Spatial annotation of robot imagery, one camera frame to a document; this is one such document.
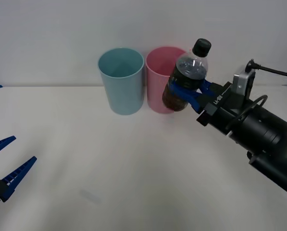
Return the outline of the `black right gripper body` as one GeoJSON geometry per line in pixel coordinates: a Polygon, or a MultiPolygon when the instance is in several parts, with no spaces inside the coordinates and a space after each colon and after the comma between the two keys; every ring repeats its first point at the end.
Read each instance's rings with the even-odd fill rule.
{"type": "Polygon", "coordinates": [[[208,122],[224,135],[253,135],[254,101],[245,96],[233,93],[232,84],[227,82],[224,86],[209,83],[207,87],[207,103],[205,110],[208,122]]]}

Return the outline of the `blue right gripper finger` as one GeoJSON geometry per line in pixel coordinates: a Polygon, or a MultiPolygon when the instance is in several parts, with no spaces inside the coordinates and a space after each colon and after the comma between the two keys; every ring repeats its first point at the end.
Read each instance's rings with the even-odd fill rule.
{"type": "Polygon", "coordinates": [[[216,96],[220,90],[221,86],[219,84],[211,83],[207,80],[203,80],[200,86],[201,93],[209,96],[216,96]]]}
{"type": "Polygon", "coordinates": [[[200,114],[197,118],[199,123],[203,126],[207,126],[210,123],[212,116],[217,111],[217,103],[214,101],[216,96],[187,90],[178,86],[175,82],[169,84],[169,90],[180,99],[189,103],[194,111],[200,114]]]}

